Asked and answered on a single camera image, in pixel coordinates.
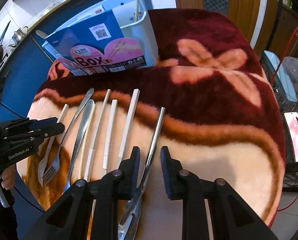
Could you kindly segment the person's left hand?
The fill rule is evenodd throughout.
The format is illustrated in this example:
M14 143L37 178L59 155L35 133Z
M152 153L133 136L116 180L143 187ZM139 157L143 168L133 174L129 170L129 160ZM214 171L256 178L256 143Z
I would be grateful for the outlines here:
M15 166L12 165L8 168L6 168L2 174L0 174L0 179L3 181L1 182L1 185L4 189L10 190L14 187L15 184Z

